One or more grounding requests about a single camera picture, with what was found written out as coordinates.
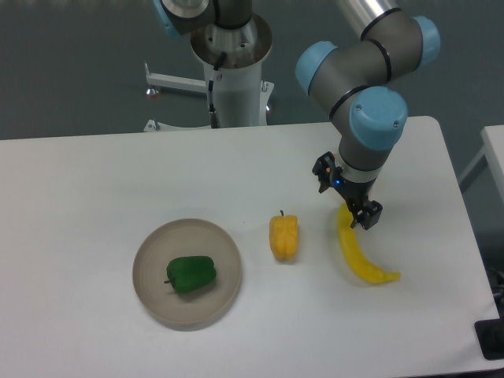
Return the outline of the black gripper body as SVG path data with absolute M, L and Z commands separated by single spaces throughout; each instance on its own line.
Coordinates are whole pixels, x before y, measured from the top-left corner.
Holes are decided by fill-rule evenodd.
M 353 182 L 344 178 L 340 172 L 332 177 L 332 187 L 342 196 L 347 204 L 362 205 L 369 199 L 373 181 Z

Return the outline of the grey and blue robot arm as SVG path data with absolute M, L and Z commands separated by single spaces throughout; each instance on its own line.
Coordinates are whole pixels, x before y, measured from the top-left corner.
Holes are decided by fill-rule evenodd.
M 339 8 L 359 43 L 345 50 L 314 43 L 298 59 L 295 76 L 341 136 L 337 152 L 314 164 L 320 189 L 336 190 L 351 224 L 369 229 L 382 213 L 369 192 L 408 117 L 405 100 L 387 84 L 435 60 L 440 35 L 431 20 L 407 16 L 394 1 L 341 1 Z M 190 38 L 204 69 L 211 127 L 263 124 L 261 66 L 272 31 L 252 3 L 156 1 L 154 11 L 167 34 Z

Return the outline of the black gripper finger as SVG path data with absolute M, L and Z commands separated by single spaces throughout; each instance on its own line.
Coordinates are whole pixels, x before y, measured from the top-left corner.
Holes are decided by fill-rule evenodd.
M 319 193 L 329 188 L 338 190 L 342 184 L 342 167 L 336 164 L 334 154 L 329 151 L 316 160 L 312 173 L 318 179 Z
M 367 196 L 349 200 L 347 207 L 353 217 L 350 227 L 356 228 L 360 225 L 365 230 L 377 224 L 383 211 L 383 206 L 378 201 L 369 200 Z

